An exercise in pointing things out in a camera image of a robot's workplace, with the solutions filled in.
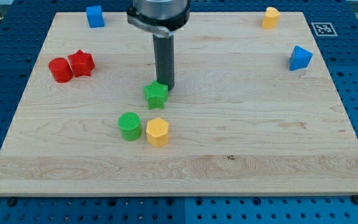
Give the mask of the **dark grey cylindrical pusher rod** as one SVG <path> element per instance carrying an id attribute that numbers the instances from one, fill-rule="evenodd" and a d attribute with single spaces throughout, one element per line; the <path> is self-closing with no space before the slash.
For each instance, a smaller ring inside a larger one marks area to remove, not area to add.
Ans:
<path id="1" fill-rule="evenodd" d="M 167 85 L 168 90 L 172 90 L 175 86 L 173 36 L 163 38 L 153 35 L 153 44 L 157 81 Z"/>

